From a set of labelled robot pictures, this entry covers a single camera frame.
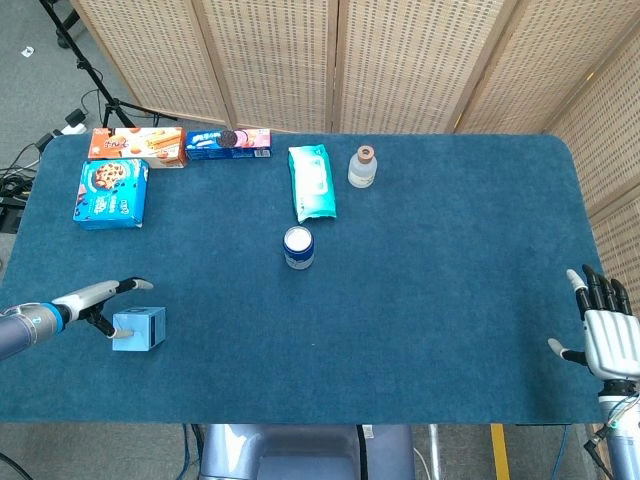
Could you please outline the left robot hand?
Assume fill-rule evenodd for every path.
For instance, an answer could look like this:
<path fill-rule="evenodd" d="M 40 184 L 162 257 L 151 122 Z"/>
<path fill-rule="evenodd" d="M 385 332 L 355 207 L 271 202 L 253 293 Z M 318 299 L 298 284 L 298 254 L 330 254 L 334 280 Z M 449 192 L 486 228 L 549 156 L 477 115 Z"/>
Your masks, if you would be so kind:
<path fill-rule="evenodd" d="M 59 311 L 65 324 L 85 320 L 109 339 L 127 338 L 133 335 L 133 331 L 114 327 L 102 314 L 104 304 L 121 293 L 153 288 L 151 282 L 139 277 L 121 281 L 108 280 L 55 298 L 51 303 Z"/>

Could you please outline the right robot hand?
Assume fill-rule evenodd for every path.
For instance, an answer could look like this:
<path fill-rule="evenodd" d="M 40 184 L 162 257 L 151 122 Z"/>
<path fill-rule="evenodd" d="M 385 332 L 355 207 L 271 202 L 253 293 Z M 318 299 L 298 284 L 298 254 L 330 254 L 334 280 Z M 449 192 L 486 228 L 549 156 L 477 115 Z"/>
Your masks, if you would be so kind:
<path fill-rule="evenodd" d="M 578 306 L 584 349 L 571 350 L 557 339 L 547 344 L 561 359 L 587 367 L 601 381 L 639 380 L 639 319 L 633 314 L 626 287 L 584 264 L 582 274 L 566 276 Z"/>

